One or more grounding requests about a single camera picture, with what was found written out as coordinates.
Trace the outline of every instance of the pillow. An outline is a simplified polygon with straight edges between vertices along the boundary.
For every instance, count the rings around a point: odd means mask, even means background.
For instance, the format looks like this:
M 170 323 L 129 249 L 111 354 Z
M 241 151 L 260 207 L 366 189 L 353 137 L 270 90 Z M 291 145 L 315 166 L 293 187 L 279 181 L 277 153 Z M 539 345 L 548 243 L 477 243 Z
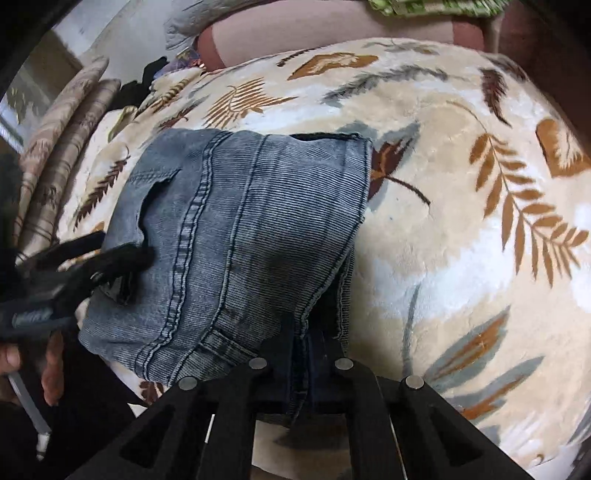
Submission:
M 41 124 L 29 139 L 27 148 L 19 160 L 23 173 L 21 198 L 18 205 L 17 219 L 14 224 L 15 244 L 21 233 L 23 220 L 37 186 L 39 175 L 43 171 L 53 147 L 55 147 L 76 108 L 93 89 L 96 82 L 99 81 L 108 65 L 108 58 L 99 57 L 78 72 L 49 107 L 41 120 Z
M 280 0 L 214 23 L 199 36 L 197 51 L 212 71 L 283 51 L 371 37 L 408 37 L 481 50 L 480 28 L 456 18 L 385 18 L 365 2 Z
M 120 80 L 103 80 L 89 93 L 47 159 L 27 210 L 18 247 L 30 257 L 51 245 L 61 197 L 84 144 L 121 88 Z
M 260 4 L 263 0 L 173 0 L 170 18 L 164 23 L 166 49 L 188 47 L 205 27 L 230 12 Z

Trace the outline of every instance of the jeans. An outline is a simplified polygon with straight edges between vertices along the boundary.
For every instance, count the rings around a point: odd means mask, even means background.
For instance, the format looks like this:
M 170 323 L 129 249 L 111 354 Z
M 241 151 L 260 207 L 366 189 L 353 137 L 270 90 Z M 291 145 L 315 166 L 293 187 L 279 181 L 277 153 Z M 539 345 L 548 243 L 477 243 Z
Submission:
M 154 247 L 134 299 L 97 289 L 80 341 L 137 376 L 209 380 L 337 284 L 346 343 L 353 242 L 363 221 L 371 143 L 357 135 L 171 129 L 145 150 L 113 213 L 103 251 Z

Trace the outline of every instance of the bed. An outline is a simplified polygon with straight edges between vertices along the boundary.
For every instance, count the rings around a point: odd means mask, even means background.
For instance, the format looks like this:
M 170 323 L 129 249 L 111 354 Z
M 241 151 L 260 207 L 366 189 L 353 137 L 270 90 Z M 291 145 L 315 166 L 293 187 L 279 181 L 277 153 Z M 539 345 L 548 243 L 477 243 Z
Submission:
M 134 165 L 169 128 L 370 138 L 349 356 L 377 375 L 422 375 L 524 468 L 588 437 L 591 158 L 511 60 L 370 38 L 174 72 L 139 109 L 104 116 L 67 182 L 53 177 L 61 200 L 33 188 L 22 216 L 53 202 L 43 221 L 57 240 L 107 230 Z M 51 165 L 28 178 L 51 186 Z M 147 400 L 166 389 L 111 365 Z M 286 434 L 259 422 L 253 464 L 346 478 L 346 442 L 297 449 Z

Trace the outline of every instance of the fabric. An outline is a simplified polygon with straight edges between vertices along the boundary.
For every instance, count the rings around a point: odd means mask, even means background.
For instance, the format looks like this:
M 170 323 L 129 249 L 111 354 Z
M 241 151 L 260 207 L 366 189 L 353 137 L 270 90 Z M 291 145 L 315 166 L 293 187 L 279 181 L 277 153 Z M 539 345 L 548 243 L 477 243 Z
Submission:
M 369 0 L 384 15 L 416 17 L 418 15 L 468 15 L 494 17 L 502 13 L 511 0 Z
M 166 49 L 190 46 L 208 25 L 230 12 L 264 0 L 173 0 L 170 18 L 164 23 Z
M 177 72 L 155 95 L 182 79 L 174 101 L 146 108 L 96 156 L 60 239 L 109 228 L 163 130 L 357 132 L 374 152 L 349 355 L 378 375 L 423 375 L 523 467 L 589 435 L 589 154 L 515 63 L 372 38 Z M 254 463 L 272 473 L 334 479 L 348 468 L 341 444 L 328 455 L 266 438 Z
M 120 87 L 120 80 L 99 82 L 76 109 L 57 141 L 35 188 L 19 237 L 18 248 L 26 256 L 30 257 L 51 245 L 61 197 L 70 172 Z
M 102 247 L 151 245 L 155 261 L 134 279 L 132 303 L 121 300 L 131 280 L 95 291 L 81 343 L 146 380 L 217 378 L 254 358 L 285 319 L 303 337 L 335 278 L 345 343 L 370 152 L 350 135 L 163 132 L 129 177 Z
M 386 19 L 359 1 L 280 0 L 215 22 L 200 35 L 197 49 L 211 71 L 283 51 L 372 37 L 454 43 L 452 18 Z
M 29 203 L 37 187 L 37 181 L 58 138 L 66 128 L 74 111 L 99 81 L 109 65 L 109 59 L 99 57 L 82 69 L 66 85 L 41 120 L 28 145 L 21 155 L 19 164 L 22 174 L 21 197 L 18 216 L 14 225 L 14 243 L 17 244 Z
M 64 231 L 68 228 L 69 220 L 73 219 L 77 205 L 83 200 L 83 191 L 86 188 L 93 163 L 97 159 L 99 152 L 102 152 L 109 144 L 109 136 L 113 129 L 122 121 L 126 121 L 124 118 L 122 119 L 122 117 L 127 117 L 125 112 L 125 109 L 107 112 L 96 127 L 90 140 L 82 149 L 78 161 L 72 168 L 68 184 L 62 195 L 62 208 L 58 214 L 56 232 Z M 105 148 L 104 154 L 109 155 L 107 148 Z

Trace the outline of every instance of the blue denim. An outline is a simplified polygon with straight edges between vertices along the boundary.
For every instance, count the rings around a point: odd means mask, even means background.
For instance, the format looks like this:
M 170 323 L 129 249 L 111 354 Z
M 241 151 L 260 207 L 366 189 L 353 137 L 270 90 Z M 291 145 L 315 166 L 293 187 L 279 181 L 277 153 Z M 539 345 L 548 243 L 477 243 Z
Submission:
M 148 244 L 155 261 L 133 301 L 94 292 L 81 343 L 146 380 L 208 380 L 255 357 L 284 319 L 305 335 L 333 281 L 346 342 L 371 151 L 356 135 L 163 132 L 123 188 L 103 245 Z

